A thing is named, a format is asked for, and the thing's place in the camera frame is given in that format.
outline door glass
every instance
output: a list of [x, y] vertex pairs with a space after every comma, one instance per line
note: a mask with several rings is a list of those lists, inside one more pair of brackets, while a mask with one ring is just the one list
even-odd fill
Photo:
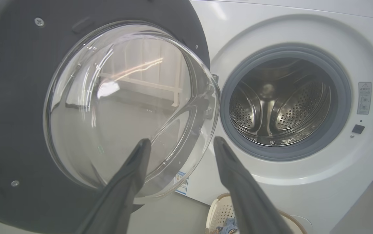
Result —
[[73, 181], [102, 188], [142, 138], [152, 142], [135, 203], [175, 190], [197, 166], [218, 118], [219, 89], [186, 46], [154, 25], [118, 22], [81, 40], [53, 77], [45, 137]]

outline washing machine door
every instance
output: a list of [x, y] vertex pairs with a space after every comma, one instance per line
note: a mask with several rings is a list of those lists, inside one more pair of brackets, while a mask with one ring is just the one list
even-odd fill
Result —
[[188, 0], [0, 0], [0, 222], [71, 233], [142, 138], [134, 203], [208, 147], [219, 89]]

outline clothes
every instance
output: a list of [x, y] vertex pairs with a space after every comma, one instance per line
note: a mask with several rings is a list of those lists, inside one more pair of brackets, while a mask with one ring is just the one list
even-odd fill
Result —
[[224, 227], [217, 227], [214, 234], [239, 234], [237, 221], [235, 219], [227, 219]]

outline laundry basket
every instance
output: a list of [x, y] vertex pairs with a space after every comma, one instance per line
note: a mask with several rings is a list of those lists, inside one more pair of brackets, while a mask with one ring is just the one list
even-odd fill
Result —
[[[306, 230], [296, 219], [281, 211], [279, 213], [294, 234], [307, 234]], [[208, 212], [205, 234], [213, 234], [216, 227], [223, 227], [227, 218], [235, 218], [229, 193], [222, 194], [213, 201]]]

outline washing machine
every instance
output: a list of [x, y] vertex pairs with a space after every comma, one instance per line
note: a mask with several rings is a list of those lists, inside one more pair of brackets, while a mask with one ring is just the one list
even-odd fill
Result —
[[142, 138], [142, 204], [227, 192], [222, 136], [328, 233], [373, 180], [373, 2], [0, 0], [0, 222], [71, 233]]

